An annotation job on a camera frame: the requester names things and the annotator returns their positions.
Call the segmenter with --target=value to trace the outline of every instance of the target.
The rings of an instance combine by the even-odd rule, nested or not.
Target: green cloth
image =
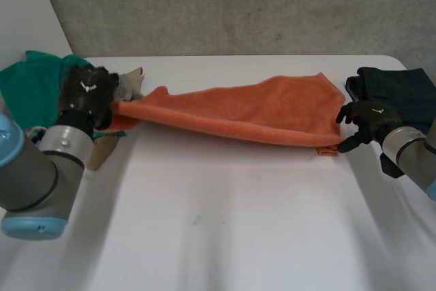
[[[57,98],[69,69],[90,65],[82,57],[62,59],[39,51],[27,51],[19,61],[0,72],[0,91],[15,122],[22,128],[50,127],[57,119]]]

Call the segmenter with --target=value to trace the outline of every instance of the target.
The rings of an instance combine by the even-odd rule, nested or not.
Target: dark navy cloth
[[[345,89],[355,101],[373,100],[392,106],[404,124],[427,134],[436,118],[436,87],[422,68],[382,71],[361,67]]]

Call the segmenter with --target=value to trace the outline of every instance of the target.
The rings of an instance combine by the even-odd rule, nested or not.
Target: gray wall
[[[51,0],[82,56],[391,55],[436,71],[435,0]]]

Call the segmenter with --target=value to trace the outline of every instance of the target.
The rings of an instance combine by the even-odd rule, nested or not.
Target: white table
[[[143,93],[318,72],[344,92],[361,66],[404,68],[385,56],[89,61],[142,66]],[[0,236],[0,290],[435,290],[436,205],[383,175],[379,154],[320,157],[144,123],[85,174],[61,239]]]

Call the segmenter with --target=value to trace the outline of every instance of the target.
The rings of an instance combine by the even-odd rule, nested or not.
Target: orange cloth
[[[343,140],[334,120],[344,101],[323,73],[180,95],[158,87],[141,100],[112,104],[110,130],[146,120],[229,138],[315,147],[320,155],[333,156]]]

